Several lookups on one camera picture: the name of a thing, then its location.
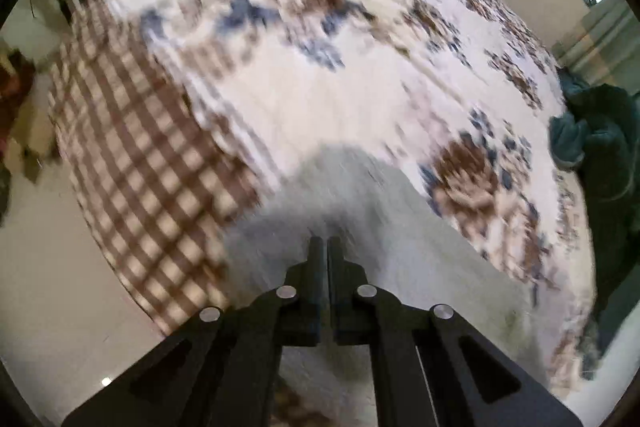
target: teal cloth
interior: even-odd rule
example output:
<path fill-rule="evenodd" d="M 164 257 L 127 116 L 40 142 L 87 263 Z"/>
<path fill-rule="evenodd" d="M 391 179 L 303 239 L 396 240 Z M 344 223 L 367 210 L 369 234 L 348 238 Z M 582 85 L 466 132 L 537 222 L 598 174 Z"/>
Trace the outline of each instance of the teal cloth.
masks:
<path fill-rule="evenodd" d="M 628 302 L 640 299 L 640 288 L 627 285 L 636 295 L 627 296 L 625 312 L 618 309 L 619 299 L 609 302 L 640 253 L 639 112 L 622 88 L 589 87 L 566 70 L 558 73 L 568 112 L 550 122 L 550 150 L 556 165 L 575 170 L 582 183 L 596 268 L 591 319 L 598 325 L 598 347 L 604 352 L 626 317 Z"/>

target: white tile floor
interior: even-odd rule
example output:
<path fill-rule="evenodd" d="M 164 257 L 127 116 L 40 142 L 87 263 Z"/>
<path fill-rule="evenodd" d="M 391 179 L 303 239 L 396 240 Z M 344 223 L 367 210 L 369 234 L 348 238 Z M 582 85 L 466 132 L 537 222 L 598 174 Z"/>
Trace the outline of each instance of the white tile floor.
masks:
<path fill-rule="evenodd" d="M 47 167 L 36 187 L 14 178 L 0 267 L 0 357 L 34 412 L 55 425 L 161 340 L 98 251 L 62 167 Z M 584 427 L 600 425 L 632 380 L 638 338 L 640 307 L 596 380 L 566 400 Z"/>

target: metal screw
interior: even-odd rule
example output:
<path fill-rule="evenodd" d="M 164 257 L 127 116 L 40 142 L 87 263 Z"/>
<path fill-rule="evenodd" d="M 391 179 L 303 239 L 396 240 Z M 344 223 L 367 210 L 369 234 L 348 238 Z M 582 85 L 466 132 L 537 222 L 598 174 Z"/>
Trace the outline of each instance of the metal screw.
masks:
<path fill-rule="evenodd" d="M 220 318 L 220 310 L 214 307 L 204 308 L 199 317 L 203 322 L 215 322 Z"/>
<path fill-rule="evenodd" d="M 357 292 L 360 297 L 371 298 L 376 296 L 378 290 L 375 286 L 370 284 L 361 284 L 358 286 Z"/>
<path fill-rule="evenodd" d="M 284 285 L 276 290 L 276 295 L 281 299 L 292 299 L 296 296 L 296 289 L 293 286 Z"/>
<path fill-rule="evenodd" d="M 438 304 L 433 309 L 433 314 L 439 319 L 447 320 L 453 317 L 453 308 L 448 304 Z"/>

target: bed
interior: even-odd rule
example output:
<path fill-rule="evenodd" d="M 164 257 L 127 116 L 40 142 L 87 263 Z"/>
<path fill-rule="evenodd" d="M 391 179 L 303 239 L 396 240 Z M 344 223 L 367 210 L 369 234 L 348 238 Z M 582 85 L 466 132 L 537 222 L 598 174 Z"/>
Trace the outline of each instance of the bed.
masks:
<path fill-rule="evenodd" d="M 401 169 L 526 288 L 551 390 L 578 386 L 584 200 L 548 152 L 555 61 L 500 0 L 88 0 L 73 30 L 51 68 L 59 149 L 102 253 L 164 333 L 228 305 L 225 228 L 346 144 Z"/>

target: brown checkered blanket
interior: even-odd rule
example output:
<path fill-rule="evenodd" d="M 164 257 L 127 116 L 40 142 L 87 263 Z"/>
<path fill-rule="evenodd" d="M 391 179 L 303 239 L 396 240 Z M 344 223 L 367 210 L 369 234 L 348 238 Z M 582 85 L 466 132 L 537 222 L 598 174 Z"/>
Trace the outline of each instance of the brown checkered blanket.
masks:
<path fill-rule="evenodd" d="M 135 23 L 89 0 L 73 30 L 51 68 L 60 152 L 105 258 L 170 333 L 209 303 L 225 306 L 222 258 L 205 252 L 256 203 L 255 177 L 198 126 Z"/>

